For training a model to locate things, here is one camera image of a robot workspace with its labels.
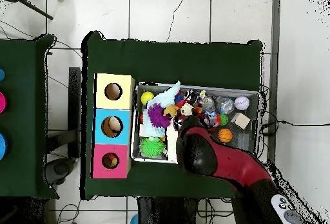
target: blue box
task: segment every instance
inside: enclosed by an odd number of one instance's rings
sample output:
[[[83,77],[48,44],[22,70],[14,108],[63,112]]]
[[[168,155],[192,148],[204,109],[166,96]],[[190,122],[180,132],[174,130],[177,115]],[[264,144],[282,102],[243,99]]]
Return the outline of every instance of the blue box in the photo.
[[[117,117],[121,120],[123,129],[117,137],[107,137],[103,134],[101,125],[105,118]],[[95,143],[128,145],[130,143],[131,111],[120,109],[96,109]]]

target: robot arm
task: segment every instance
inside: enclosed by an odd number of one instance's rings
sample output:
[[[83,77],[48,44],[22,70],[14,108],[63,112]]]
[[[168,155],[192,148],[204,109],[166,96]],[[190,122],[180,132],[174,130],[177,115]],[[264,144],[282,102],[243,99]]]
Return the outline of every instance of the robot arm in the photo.
[[[302,224],[264,166],[252,154],[215,141],[198,117],[182,123],[177,158],[186,171],[228,181],[243,195],[250,224]]]

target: white ball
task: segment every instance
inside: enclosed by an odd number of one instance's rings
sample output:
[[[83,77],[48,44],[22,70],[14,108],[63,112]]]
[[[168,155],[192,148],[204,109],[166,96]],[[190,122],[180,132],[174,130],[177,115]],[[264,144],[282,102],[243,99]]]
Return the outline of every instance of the white ball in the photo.
[[[247,97],[237,97],[234,105],[238,110],[245,111],[249,107],[250,101]]]

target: circular hole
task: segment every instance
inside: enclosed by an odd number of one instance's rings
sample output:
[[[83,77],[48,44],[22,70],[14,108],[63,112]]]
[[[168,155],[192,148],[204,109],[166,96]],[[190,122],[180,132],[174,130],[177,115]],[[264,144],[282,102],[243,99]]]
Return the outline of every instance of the circular hole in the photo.
[[[115,153],[106,153],[102,157],[102,164],[107,169],[114,169],[119,164],[119,158]]]
[[[123,129],[121,119],[117,116],[106,117],[102,124],[101,130],[107,137],[117,137]]]
[[[117,83],[110,83],[104,89],[107,99],[118,100],[122,95],[122,88]]]

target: purple spiky toy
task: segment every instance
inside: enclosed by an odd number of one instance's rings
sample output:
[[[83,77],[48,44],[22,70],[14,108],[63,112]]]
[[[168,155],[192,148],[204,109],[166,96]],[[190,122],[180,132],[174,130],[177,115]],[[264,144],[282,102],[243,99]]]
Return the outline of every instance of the purple spiky toy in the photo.
[[[163,108],[158,103],[149,107],[148,116],[154,127],[166,128],[170,125],[170,118],[168,116],[163,116],[162,110]]]

